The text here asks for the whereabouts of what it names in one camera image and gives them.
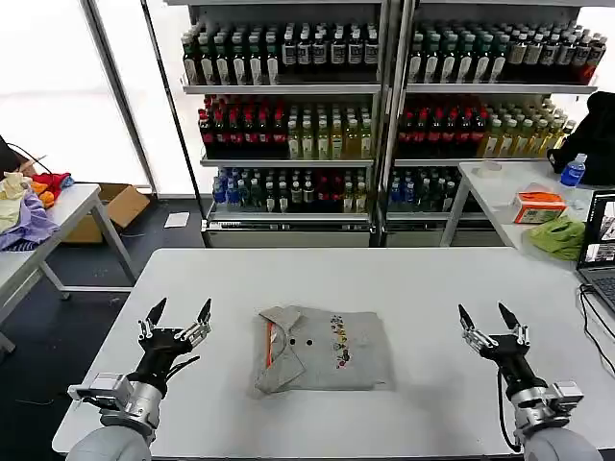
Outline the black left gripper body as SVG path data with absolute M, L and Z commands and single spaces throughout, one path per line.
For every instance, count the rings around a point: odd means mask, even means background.
M 133 381 L 165 383 L 173 371 L 175 360 L 193 350 L 189 340 L 182 339 L 180 328 L 155 328 L 150 335 L 140 335 L 138 344 L 143 350 Z

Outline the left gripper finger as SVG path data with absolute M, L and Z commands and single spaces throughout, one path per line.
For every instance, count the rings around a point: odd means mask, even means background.
M 144 320 L 138 321 L 139 326 L 139 340 L 151 338 L 158 322 L 160 321 L 167 299 L 162 298 L 156 305 L 154 305 Z
M 210 309 L 211 298 L 208 298 L 201 308 L 195 322 L 191 326 L 184 328 L 179 333 L 175 334 L 174 339 L 187 343 L 191 347 L 197 347 L 211 332 L 209 325 Z

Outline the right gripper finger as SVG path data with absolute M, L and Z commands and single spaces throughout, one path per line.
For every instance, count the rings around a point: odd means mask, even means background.
M 462 326 L 462 337 L 470 348 L 481 356 L 490 356 L 496 352 L 499 343 L 476 328 L 469 313 L 461 303 L 458 305 L 458 312 Z
M 516 337 L 516 341 L 521 346 L 529 345 L 529 327 L 522 325 L 515 314 L 510 311 L 503 303 L 498 303 L 501 316 L 510 332 Z

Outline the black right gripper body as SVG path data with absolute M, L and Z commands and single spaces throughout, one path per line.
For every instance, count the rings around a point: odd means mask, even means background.
M 529 346 L 520 345 L 511 334 L 495 335 L 497 346 L 481 346 L 479 355 L 496 363 L 506 383 L 505 394 L 513 397 L 530 388 L 547 388 L 547 382 L 538 377 L 526 360 Z

